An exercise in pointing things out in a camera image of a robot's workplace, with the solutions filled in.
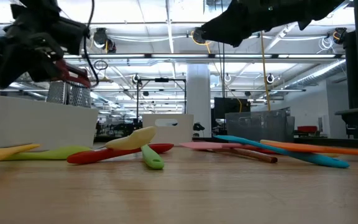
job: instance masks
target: column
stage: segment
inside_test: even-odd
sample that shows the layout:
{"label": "column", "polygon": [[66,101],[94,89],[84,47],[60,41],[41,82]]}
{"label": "column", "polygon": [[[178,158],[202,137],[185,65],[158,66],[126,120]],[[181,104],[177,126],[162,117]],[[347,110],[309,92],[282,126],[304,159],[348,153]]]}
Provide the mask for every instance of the column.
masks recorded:
{"label": "column", "polygon": [[205,130],[194,131],[200,137],[211,137],[211,89],[208,64],[187,65],[187,113],[194,115],[194,123]]}

